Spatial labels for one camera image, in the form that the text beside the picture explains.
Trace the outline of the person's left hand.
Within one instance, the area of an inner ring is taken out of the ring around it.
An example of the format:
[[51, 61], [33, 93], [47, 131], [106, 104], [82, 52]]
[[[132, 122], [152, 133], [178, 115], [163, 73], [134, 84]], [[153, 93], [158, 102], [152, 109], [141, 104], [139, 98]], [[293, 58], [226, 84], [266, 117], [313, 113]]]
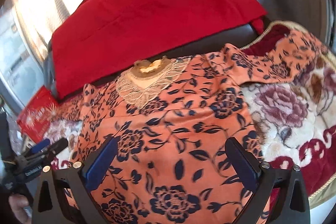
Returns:
[[20, 194], [12, 194], [9, 196], [9, 205], [16, 219], [22, 224], [31, 224], [31, 217], [25, 211], [25, 207], [29, 206], [28, 199]]

